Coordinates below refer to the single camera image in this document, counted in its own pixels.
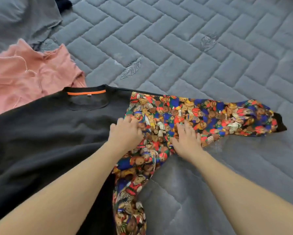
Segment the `person's left hand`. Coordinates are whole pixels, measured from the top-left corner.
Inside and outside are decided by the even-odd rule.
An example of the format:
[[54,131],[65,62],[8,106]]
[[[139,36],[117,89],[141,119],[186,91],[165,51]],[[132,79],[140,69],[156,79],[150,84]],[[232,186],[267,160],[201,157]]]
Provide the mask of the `person's left hand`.
[[138,120],[127,116],[125,119],[119,118],[116,124],[111,124],[108,144],[126,154],[133,150],[142,141],[143,133],[138,128]]

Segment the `gray quilted bedspread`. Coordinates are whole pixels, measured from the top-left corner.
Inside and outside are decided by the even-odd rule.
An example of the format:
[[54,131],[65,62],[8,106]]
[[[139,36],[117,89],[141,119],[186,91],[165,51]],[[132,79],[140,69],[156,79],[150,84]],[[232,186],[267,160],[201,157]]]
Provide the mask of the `gray quilted bedspread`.
[[[257,99],[288,131],[208,151],[293,204],[293,0],[71,0],[50,39],[88,86],[219,101]],[[140,193],[152,235],[233,235],[201,175],[172,156]]]

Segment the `teddy bear print sleeve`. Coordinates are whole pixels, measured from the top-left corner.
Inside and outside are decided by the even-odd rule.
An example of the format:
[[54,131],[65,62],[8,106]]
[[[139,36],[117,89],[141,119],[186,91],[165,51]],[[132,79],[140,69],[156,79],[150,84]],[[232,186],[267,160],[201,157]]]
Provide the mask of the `teddy bear print sleeve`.
[[178,123],[188,121],[204,147],[229,134],[257,137],[286,130],[281,115],[256,100],[225,103],[133,92],[126,115],[138,119],[144,139],[113,170],[113,211],[120,235],[145,235],[145,214],[136,195],[175,153],[170,138],[178,138]]

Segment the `bare arm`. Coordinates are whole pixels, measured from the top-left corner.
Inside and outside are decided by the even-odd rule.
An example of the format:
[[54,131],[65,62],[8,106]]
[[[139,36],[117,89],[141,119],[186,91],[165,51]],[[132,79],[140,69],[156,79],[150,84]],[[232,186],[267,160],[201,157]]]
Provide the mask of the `bare arm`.
[[119,119],[96,153],[0,220],[0,235],[75,235],[113,166],[141,142],[137,120]]
[[200,137],[187,123],[178,126],[177,153],[203,175],[238,235],[293,234],[293,205],[236,174],[201,148]]

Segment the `pink fabric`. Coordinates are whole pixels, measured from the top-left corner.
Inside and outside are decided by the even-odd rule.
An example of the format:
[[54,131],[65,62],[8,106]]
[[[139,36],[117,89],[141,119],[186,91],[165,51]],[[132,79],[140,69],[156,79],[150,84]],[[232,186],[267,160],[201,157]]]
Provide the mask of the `pink fabric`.
[[86,83],[63,44],[40,53],[20,39],[0,53],[0,114],[66,86],[86,87]]

